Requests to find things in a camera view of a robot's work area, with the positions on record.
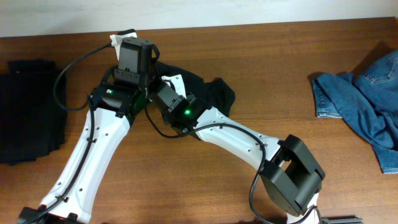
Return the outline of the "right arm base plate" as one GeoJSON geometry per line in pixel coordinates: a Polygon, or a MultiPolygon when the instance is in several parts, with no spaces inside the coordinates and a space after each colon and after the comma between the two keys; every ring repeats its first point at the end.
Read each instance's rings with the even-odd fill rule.
{"type": "Polygon", "coordinates": [[[364,224],[362,218],[322,218],[323,224],[364,224]]]}

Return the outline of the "blue denim jeans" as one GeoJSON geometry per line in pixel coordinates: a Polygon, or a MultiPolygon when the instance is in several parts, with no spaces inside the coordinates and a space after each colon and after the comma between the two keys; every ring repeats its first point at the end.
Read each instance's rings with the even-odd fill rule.
{"type": "Polygon", "coordinates": [[[321,74],[312,81],[316,116],[341,118],[372,145],[382,173],[397,173],[397,51],[363,73],[321,74]]]}

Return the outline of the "black fabric storage container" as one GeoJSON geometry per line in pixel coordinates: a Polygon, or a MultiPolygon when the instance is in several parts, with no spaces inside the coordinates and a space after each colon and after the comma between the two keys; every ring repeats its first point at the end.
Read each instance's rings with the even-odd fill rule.
{"type": "Polygon", "coordinates": [[[54,61],[15,60],[1,75],[1,163],[35,161],[65,143],[67,112],[53,98],[54,61]]]}

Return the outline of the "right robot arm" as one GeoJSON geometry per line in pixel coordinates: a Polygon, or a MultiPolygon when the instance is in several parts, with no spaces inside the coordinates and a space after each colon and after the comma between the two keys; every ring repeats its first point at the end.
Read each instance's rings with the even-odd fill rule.
{"type": "Polygon", "coordinates": [[[149,85],[146,96],[177,132],[177,138],[192,136],[215,144],[255,168],[249,206],[261,222],[267,220],[253,202],[258,181],[271,201],[286,212],[287,223],[322,222],[317,199],[325,173],[300,138],[290,134],[279,139],[255,132],[201,99],[186,99],[162,80],[149,85]]]}

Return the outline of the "black t-shirt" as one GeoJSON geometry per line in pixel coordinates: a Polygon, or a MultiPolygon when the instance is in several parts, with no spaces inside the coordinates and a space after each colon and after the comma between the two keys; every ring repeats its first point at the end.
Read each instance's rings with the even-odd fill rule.
{"type": "Polygon", "coordinates": [[[157,62],[157,69],[161,76],[181,75],[186,93],[208,102],[229,117],[236,95],[222,78],[215,78],[211,82],[205,82],[202,77],[192,72],[162,62],[157,62]]]}

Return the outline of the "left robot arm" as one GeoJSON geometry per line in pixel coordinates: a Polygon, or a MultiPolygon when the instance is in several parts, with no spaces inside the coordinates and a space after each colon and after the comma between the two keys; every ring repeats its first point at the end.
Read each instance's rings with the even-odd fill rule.
{"type": "Polygon", "coordinates": [[[109,162],[146,103],[144,77],[159,58],[157,47],[134,29],[113,34],[119,61],[88,95],[81,136],[56,184],[39,208],[22,209],[18,223],[89,223],[109,162]]]}

